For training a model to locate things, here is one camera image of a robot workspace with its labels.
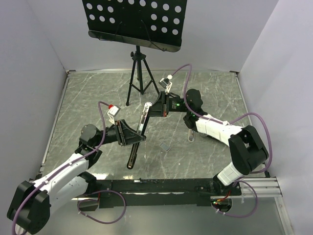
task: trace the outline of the perforated music stand desk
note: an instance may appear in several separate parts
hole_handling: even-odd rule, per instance
[[[181,47],[181,36],[187,0],[83,0],[88,20],[89,36],[103,41],[115,41],[136,45],[133,59],[132,76],[126,105],[129,105],[131,88],[141,94],[153,83],[146,55],[140,46],[176,52]],[[143,88],[141,60],[151,77]],[[140,88],[133,84],[135,65]]]

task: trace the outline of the white wall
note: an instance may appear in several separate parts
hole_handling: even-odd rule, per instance
[[[131,68],[135,46],[90,38],[81,0],[27,1],[66,70]],[[149,66],[240,71],[277,1],[188,0],[181,50],[143,48]]]
[[[65,71],[26,0],[0,7],[0,234],[16,187],[39,169]]]
[[[278,177],[297,235],[313,233],[312,12],[310,0],[280,0],[239,73],[248,109],[268,124],[270,173]]]

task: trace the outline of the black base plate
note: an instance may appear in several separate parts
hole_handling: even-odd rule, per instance
[[[225,196],[215,192],[213,179],[97,180],[96,190],[108,188],[120,192],[127,206],[211,206],[211,196]],[[241,195],[239,183],[231,188],[231,195]],[[118,195],[101,193],[99,208],[115,206],[123,206]]]

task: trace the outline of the purple cable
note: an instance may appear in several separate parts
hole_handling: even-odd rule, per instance
[[[179,70],[181,70],[182,68],[186,67],[186,66],[189,66],[189,72],[188,72],[188,75],[187,75],[187,78],[186,78],[186,81],[185,81],[185,85],[184,85],[184,92],[183,92],[183,98],[184,98],[184,102],[185,102],[185,105],[187,107],[187,109],[192,112],[194,115],[200,117],[200,118],[203,118],[205,120],[211,120],[211,121],[214,121],[214,122],[217,122],[219,124],[223,124],[221,121],[218,121],[218,120],[215,120],[215,119],[211,119],[211,118],[208,118],[208,117],[204,117],[200,114],[197,114],[195,111],[193,111],[190,106],[188,105],[187,103],[187,99],[186,99],[186,92],[187,92],[187,85],[188,85],[188,81],[189,81],[189,78],[190,78],[190,74],[191,74],[191,70],[192,70],[192,64],[185,64],[181,67],[179,67],[174,73],[172,73],[172,76],[175,75],[175,73],[177,73]]]
[[[125,198],[124,198],[119,192],[116,192],[116,191],[113,191],[113,190],[109,190],[109,189],[108,189],[108,190],[100,190],[100,191],[97,191],[97,192],[93,192],[93,193],[90,194],[90,195],[93,195],[93,194],[96,194],[96,193],[101,193],[101,192],[112,192],[112,193],[115,193],[115,194],[117,194],[118,196],[120,196],[120,198],[122,198],[123,203],[124,203],[123,212],[121,213],[121,215],[120,215],[116,220],[111,221],[111,222],[100,221],[100,220],[95,219],[95,218],[91,217],[90,215],[88,215],[88,214],[82,212],[82,211],[79,209],[79,205],[80,205],[82,202],[86,202],[86,201],[89,201],[89,202],[95,201],[95,202],[97,202],[97,200],[94,200],[94,199],[85,199],[85,200],[80,201],[79,203],[77,203],[78,212],[79,212],[80,214],[82,214],[82,215],[88,217],[89,219],[92,219],[93,221],[96,221],[96,222],[98,222],[98,223],[100,223],[100,224],[113,224],[113,223],[116,223],[116,222],[117,222],[118,220],[120,220],[120,219],[124,216],[124,214],[125,214],[125,211],[126,211],[126,201],[125,201]]]
[[[188,75],[187,75],[187,78],[186,78],[186,81],[185,81],[185,85],[184,85],[183,98],[184,98],[184,102],[185,102],[185,105],[186,105],[187,109],[190,112],[192,112],[194,115],[196,115],[196,116],[198,116],[200,118],[203,118],[205,120],[214,121],[214,122],[217,122],[219,124],[223,124],[221,121],[218,121],[218,120],[215,120],[215,119],[212,119],[212,118],[208,118],[208,117],[204,117],[204,116],[202,116],[200,114],[197,114],[196,112],[194,112],[189,107],[189,105],[187,103],[187,100],[186,100],[186,91],[187,91],[187,85],[188,85],[188,81],[189,81],[191,70],[192,70],[192,64],[185,64],[185,65],[179,67],[177,70],[175,70],[175,72],[172,73],[172,76],[174,76],[175,73],[177,73],[179,70],[181,70],[182,68],[184,68],[186,66],[189,66],[189,72],[188,72]],[[246,113],[246,114],[238,117],[237,119],[231,121],[230,124],[234,124],[235,122],[243,119],[244,117],[246,117],[248,115],[254,115],[254,116],[256,116],[260,120],[260,122],[262,123],[262,125],[264,127],[264,130],[265,130],[265,133],[266,133],[266,137],[268,139],[268,150],[269,150],[269,153],[268,153],[268,164],[262,170],[251,172],[252,174],[263,173],[264,171],[266,171],[269,168],[270,164],[272,163],[272,158],[273,158],[273,150],[272,150],[272,144],[271,144],[271,140],[270,140],[270,136],[269,136],[269,131],[268,131],[268,127],[266,126],[263,118],[259,114],[257,114],[257,113]]]
[[[104,142],[104,138],[105,138],[105,130],[106,130],[106,124],[104,122],[104,117],[103,117],[103,113],[102,113],[102,109],[101,109],[101,105],[100,104],[104,104],[106,106],[109,106],[109,104],[103,102],[103,101],[99,101],[98,102],[98,109],[99,109],[99,112],[100,112],[100,117],[101,117],[101,120],[102,120],[102,125],[103,125],[103,136],[102,136],[102,139],[100,141],[100,144],[94,149],[92,150],[90,153],[87,153],[85,154],[84,156],[78,158],[78,159],[75,159],[73,160],[72,162],[64,165],[63,167],[61,167],[60,169],[58,169],[55,173],[53,173],[50,177],[47,178],[46,181],[50,181],[51,179],[53,179],[56,175],[58,175],[62,170],[64,170],[66,167],[68,167],[70,164],[73,164],[85,157],[88,157],[89,155],[93,154],[94,152],[96,152],[100,146],[103,144]],[[18,235],[16,234],[15,232],[15,226],[16,226],[16,222],[17,222],[17,219],[19,217],[19,214],[22,210],[22,208],[24,207],[24,205],[26,204],[26,202],[35,194],[35,192],[37,192],[39,189],[41,189],[44,185],[45,185],[45,182],[42,182],[38,187],[36,187],[25,199],[24,201],[21,203],[20,207],[17,209],[15,215],[14,215],[14,218],[13,218],[13,224],[12,224],[12,235]],[[21,233],[20,235],[25,235],[27,231],[23,231],[23,233]]]
[[[247,182],[242,181],[242,180],[237,180],[234,183],[236,183],[236,182],[244,183],[244,184],[248,185],[252,189],[252,191],[253,191],[253,193],[255,195],[255,206],[254,206],[253,210],[251,212],[249,212],[248,214],[236,215],[236,214],[229,214],[229,213],[221,212],[220,210],[218,210],[213,205],[212,205],[212,207],[216,210],[217,213],[222,214],[222,215],[226,215],[226,216],[229,216],[229,217],[235,217],[235,218],[246,218],[246,217],[249,217],[249,216],[253,215],[256,212],[256,210],[258,209],[259,198],[258,198],[258,195],[257,195],[256,191],[254,190],[254,188],[250,184],[248,184]]]

